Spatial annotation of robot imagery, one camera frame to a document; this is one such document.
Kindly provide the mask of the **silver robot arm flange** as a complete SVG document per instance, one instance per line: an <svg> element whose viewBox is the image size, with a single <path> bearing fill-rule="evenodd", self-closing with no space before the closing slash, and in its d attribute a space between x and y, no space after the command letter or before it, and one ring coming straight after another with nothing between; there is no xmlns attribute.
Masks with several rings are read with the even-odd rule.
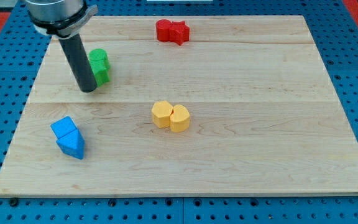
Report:
<svg viewBox="0 0 358 224"><path fill-rule="evenodd" d="M97 5L85 0L24 0L37 32L69 39L98 13Z"/></svg>

